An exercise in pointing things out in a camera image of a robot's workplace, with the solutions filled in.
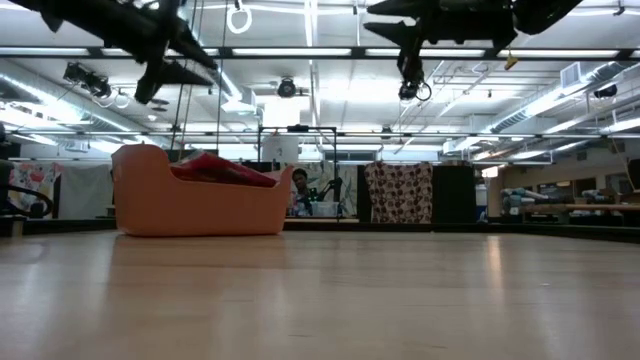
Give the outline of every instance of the metal frame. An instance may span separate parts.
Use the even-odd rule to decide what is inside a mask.
[[[185,131],[185,136],[258,136],[258,146],[260,144],[260,136],[263,130],[286,130],[286,127],[262,127],[258,131],[242,132],[242,131]],[[612,134],[491,134],[491,133],[456,133],[456,132],[338,132],[335,127],[309,127],[310,130],[323,129],[333,131],[334,140],[337,143],[338,137],[396,137],[396,138],[459,138],[459,137],[495,137],[495,138],[513,138],[520,137],[525,139],[573,139],[573,140],[593,140],[593,139],[640,139],[640,133],[612,133]],[[58,130],[11,130],[6,132],[7,135],[51,135],[51,136],[171,136],[171,131],[58,131]],[[325,137],[322,132],[283,132],[280,135],[303,136],[303,137]]]
[[[335,181],[338,177],[338,128],[335,126],[258,126],[258,163],[261,161],[261,150],[262,150],[262,133],[265,130],[274,130],[275,134],[284,135],[288,134],[289,136],[304,136],[309,134],[309,131],[316,131],[314,135],[322,136],[326,138],[326,135],[323,134],[323,130],[325,132],[331,131],[333,133],[333,180]],[[341,211],[336,212],[336,222],[340,222],[340,216],[342,215]]]
[[[56,50],[64,49],[86,49],[86,53],[79,54],[54,54]],[[291,49],[295,51],[309,51],[309,50],[344,50],[344,55],[287,55],[287,54],[271,54],[271,55],[239,55],[234,54],[234,50],[277,50]],[[431,47],[424,48],[425,50],[438,50],[441,55],[426,55],[421,56],[425,60],[463,60],[463,61],[504,61],[506,57],[500,55],[500,50],[494,48],[481,48],[481,47]],[[110,48],[104,48],[99,46],[88,47],[65,47],[65,46],[13,46],[13,45],[0,45],[0,58],[36,58],[36,59],[99,59],[99,60],[133,60],[133,56],[127,53],[122,54],[110,54],[107,55]],[[394,47],[302,47],[302,46],[275,46],[275,47],[205,47],[204,51],[211,54],[214,59],[281,59],[281,60],[396,60],[397,55],[368,55],[367,50],[398,50]],[[449,50],[452,54],[442,55]],[[460,50],[479,50],[482,51],[482,55],[469,55],[469,56],[455,56],[456,51]],[[634,60],[640,59],[640,51],[636,48],[513,48],[512,51],[550,51],[549,56],[536,55],[536,56],[518,56],[520,61],[608,61],[608,60]],[[563,52],[589,52],[589,51],[611,51],[615,55],[612,56],[557,56],[553,55],[553,51]],[[168,54],[167,59],[184,59],[184,56],[179,54]]]

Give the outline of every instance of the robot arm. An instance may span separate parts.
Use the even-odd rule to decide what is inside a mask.
[[[397,44],[402,74],[399,97],[417,97],[424,84],[420,49],[426,40],[491,40],[496,51],[507,47],[517,33],[539,34],[566,16],[581,0],[385,0],[370,6],[370,14],[415,19],[414,26],[367,23],[365,28]]]

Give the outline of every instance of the ceiling beam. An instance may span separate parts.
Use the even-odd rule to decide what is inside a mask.
[[[329,127],[318,128],[322,131],[308,132],[308,133],[280,133],[280,135],[293,135],[298,137],[324,137],[328,134],[333,136],[333,133],[328,129],[334,129]],[[171,136],[171,131],[58,131],[58,130],[13,130],[7,131],[9,135],[71,135],[71,136]],[[185,136],[257,136],[257,131],[185,131]],[[558,133],[558,134],[487,134],[487,133],[460,133],[460,132],[393,132],[393,133],[375,133],[375,132],[337,132],[338,137],[363,137],[363,138],[379,138],[379,137],[394,137],[394,138],[460,138],[460,137],[483,137],[490,136],[495,138],[530,138],[530,139],[640,139],[640,133],[611,133],[611,134],[580,134],[580,133]]]
[[[214,59],[302,59],[302,60],[396,60],[398,48],[391,47],[205,47]],[[511,49],[520,61],[607,61],[640,59],[640,50],[625,49]],[[507,53],[491,48],[437,47],[424,48],[424,60],[505,61]],[[102,47],[51,47],[51,46],[2,46],[0,58],[37,59],[111,59],[132,60],[133,57],[118,49]],[[168,53],[167,59],[184,57]]]

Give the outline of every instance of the basket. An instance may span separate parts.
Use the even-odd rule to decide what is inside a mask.
[[[289,202],[287,167],[272,188],[176,178],[167,154],[125,145],[112,155],[118,229],[133,236],[272,235]]]

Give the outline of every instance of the black panel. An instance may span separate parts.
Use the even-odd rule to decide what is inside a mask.
[[[375,151],[338,151],[336,156],[334,156],[333,151],[324,152],[324,159],[326,161],[333,161],[334,157],[337,157],[338,161],[376,161],[376,152]]]
[[[20,157],[20,144],[0,146],[0,160],[7,160],[10,157]]]
[[[54,219],[58,218],[58,214],[60,212],[60,183],[62,182],[62,175],[56,178],[56,181],[53,183],[53,211],[51,212],[51,217]]]
[[[255,170],[257,172],[271,172],[271,171],[280,170],[280,163],[274,164],[267,161],[261,161],[261,162],[244,161],[242,163],[242,166],[248,167],[249,169]]]
[[[634,189],[640,189],[640,159],[629,161],[629,177]]]
[[[364,176],[364,165],[358,165],[358,196],[356,197],[357,215],[361,223],[371,222],[371,197],[369,186]]]
[[[476,188],[470,166],[433,167],[433,224],[476,222]]]
[[[596,190],[596,178],[579,179],[574,181],[575,196],[582,197],[582,192],[586,190]]]

